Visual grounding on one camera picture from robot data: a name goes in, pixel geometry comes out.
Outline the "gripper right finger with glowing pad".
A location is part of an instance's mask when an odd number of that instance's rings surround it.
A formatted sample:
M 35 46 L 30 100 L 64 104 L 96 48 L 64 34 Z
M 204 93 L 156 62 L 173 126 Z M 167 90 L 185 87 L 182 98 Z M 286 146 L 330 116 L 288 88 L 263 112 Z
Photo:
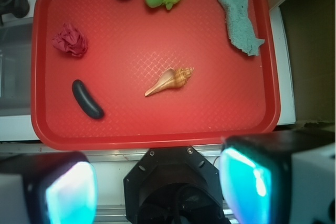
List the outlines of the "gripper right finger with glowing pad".
M 229 137 L 219 179 L 239 223 L 335 223 L 335 134 L 285 130 Z

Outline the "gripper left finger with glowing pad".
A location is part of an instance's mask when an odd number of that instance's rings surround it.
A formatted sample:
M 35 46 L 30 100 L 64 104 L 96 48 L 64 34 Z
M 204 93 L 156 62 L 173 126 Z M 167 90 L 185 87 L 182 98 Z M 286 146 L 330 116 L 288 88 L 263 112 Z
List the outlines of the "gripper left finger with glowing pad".
M 95 168 L 81 152 L 1 160 L 1 223 L 94 223 Z

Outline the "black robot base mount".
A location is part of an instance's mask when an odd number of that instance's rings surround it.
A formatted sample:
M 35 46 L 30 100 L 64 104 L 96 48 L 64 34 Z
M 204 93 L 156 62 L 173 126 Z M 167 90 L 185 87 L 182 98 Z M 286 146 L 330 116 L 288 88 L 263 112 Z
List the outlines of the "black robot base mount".
M 130 223 L 229 223 L 219 170 L 193 147 L 151 148 L 123 179 Z

